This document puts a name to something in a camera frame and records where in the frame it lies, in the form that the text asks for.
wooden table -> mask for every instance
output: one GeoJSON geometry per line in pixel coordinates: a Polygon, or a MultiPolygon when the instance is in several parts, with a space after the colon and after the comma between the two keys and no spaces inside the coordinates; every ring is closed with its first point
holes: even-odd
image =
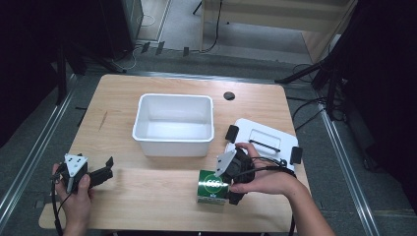
{"type": "MultiPolygon", "coordinates": [[[[246,118],[294,135],[284,90],[277,85],[224,81],[103,76],[69,153],[89,158],[89,170],[113,156],[114,177],[95,187],[90,228],[116,230],[288,231],[291,208],[283,196],[246,195],[238,206],[198,204],[201,169],[214,170],[229,125],[246,118]],[[223,98],[235,93],[232,101],[223,98]],[[132,138],[144,93],[208,95],[214,105],[214,139],[206,157],[146,157],[132,138]]],[[[308,186],[304,165],[296,174],[308,186]]],[[[54,228],[52,205],[39,219],[54,228]]]]}
{"type": "MultiPolygon", "coordinates": [[[[220,20],[302,30],[310,57],[315,63],[328,50],[334,37],[343,33],[356,3],[357,0],[227,0],[223,1],[220,20]]],[[[203,1],[201,49],[205,22],[215,25],[219,5],[219,0],[203,1]]]]}

black hole on table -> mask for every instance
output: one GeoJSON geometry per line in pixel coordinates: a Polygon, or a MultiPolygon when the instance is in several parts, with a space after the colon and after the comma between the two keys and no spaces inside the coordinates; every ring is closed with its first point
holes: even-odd
{"type": "Polygon", "coordinates": [[[233,100],[236,96],[233,92],[227,91],[227,92],[224,93],[223,97],[226,100],[233,100]]]}

can label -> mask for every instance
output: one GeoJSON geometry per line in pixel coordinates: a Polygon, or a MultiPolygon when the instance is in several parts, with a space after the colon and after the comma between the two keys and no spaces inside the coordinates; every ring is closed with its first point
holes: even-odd
{"type": "Polygon", "coordinates": [[[224,205],[229,190],[228,184],[214,176],[214,171],[200,170],[197,202],[224,205]]]}

metal rail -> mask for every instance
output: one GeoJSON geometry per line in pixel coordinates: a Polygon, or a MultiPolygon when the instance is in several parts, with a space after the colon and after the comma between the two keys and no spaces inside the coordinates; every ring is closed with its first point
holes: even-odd
{"type": "Polygon", "coordinates": [[[73,75],[68,83],[69,92],[65,97],[61,105],[56,106],[52,111],[46,125],[42,132],[34,143],[33,147],[28,154],[24,164],[22,165],[18,175],[13,181],[11,187],[7,193],[3,196],[0,203],[0,235],[6,227],[6,223],[10,218],[16,204],[18,203],[26,185],[28,184],[34,169],[37,167],[40,159],[42,158],[43,152],[45,151],[58,123],[60,122],[68,104],[71,101],[74,93],[75,85],[77,84],[77,77],[73,75]]]}
{"type": "MultiPolygon", "coordinates": [[[[325,107],[322,104],[319,104],[319,109],[322,110],[323,108],[325,107]]],[[[328,130],[328,136],[330,137],[331,143],[334,147],[334,151],[346,180],[347,187],[349,188],[349,192],[356,206],[356,210],[358,211],[359,218],[362,221],[366,235],[381,235],[366,196],[362,191],[358,179],[356,178],[352,165],[349,161],[349,156],[343,146],[334,123],[330,120],[325,111],[322,111],[322,118],[325,122],[326,129],[328,130]]]]}

white plastic bin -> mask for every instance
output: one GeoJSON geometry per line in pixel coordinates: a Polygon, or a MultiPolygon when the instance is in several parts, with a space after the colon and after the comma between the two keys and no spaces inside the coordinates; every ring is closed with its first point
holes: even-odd
{"type": "Polygon", "coordinates": [[[146,156],[206,156],[214,137],[212,111],[209,96],[147,93],[132,136],[146,156]]]}

